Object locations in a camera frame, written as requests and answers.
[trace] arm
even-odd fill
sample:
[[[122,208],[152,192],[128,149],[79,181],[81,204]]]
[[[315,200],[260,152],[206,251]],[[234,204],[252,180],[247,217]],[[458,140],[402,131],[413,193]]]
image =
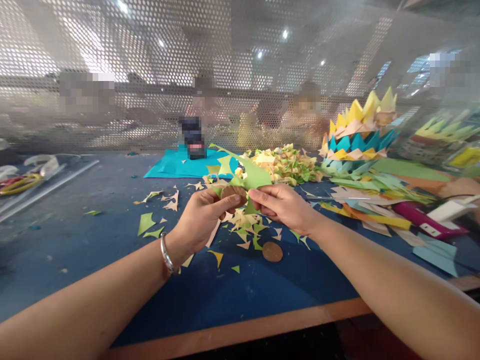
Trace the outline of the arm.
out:
[[[313,210],[284,185],[248,193],[262,213],[308,236],[385,325],[424,359],[476,359],[480,306],[446,281]]]
[[[176,268],[210,238],[234,195],[192,195],[165,247]],[[160,241],[46,297],[0,324],[2,359],[96,359],[168,279]]]

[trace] paper lotus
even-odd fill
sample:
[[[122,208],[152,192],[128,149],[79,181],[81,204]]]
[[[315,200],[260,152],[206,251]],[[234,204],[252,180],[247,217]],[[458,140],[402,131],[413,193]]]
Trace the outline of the paper lotus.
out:
[[[324,157],[322,170],[332,175],[351,175],[355,169],[368,171],[371,162],[387,157],[387,151],[398,136],[398,132],[385,129],[397,118],[395,110],[397,96],[388,88],[380,101],[372,91],[362,108],[355,99],[351,108],[338,114],[337,121],[330,121],[328,134],[324,134],[319,154]],[[344,162],[355,162],[346,165]]]

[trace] perforated metal screen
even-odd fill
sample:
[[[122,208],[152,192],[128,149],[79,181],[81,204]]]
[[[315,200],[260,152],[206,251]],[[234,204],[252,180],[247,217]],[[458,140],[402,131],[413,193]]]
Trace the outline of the perforated metal screen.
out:
[[[372,89],[398,93],[406,130],[479,106],[478,28],[371,4],[0,0],[0,136],[25,152],[167,149],[199,116],[231,150],[318,149]],[[436,74],[430,54],[448,58]]]

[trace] hand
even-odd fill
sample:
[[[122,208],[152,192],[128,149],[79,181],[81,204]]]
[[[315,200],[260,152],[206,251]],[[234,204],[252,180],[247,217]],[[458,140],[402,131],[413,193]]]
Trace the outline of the hand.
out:
[[[231,195],[220,200],[211,188],[195,192],[180,220],[167,237],[175,239],[176,242],[184,242],[183,250],[189,254],[188,256],[199,252],[210,239],[217,221],[224,219],[226,211],[233,214],[240,200],[239,195]]]
[[[278,223],[287,225],[302,236],[311,237],[314,225],[323,217],[285,184],[250,189],[248,196],[256,210]]]

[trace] bracelet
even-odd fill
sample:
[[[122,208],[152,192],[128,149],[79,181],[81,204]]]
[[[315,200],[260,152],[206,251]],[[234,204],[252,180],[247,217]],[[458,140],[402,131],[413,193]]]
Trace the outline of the bracelet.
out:
[[[167,248],[165,247],[165,235],[167,235],[166,232],[162,232],[160,235],[160,249],[163,256],[163,262],[168,269],[168,275],[176,275],[178,273],[178,270],[175,270],[174,263],[172,262],[172,260],[170,260],[169,253],[167,252]]]

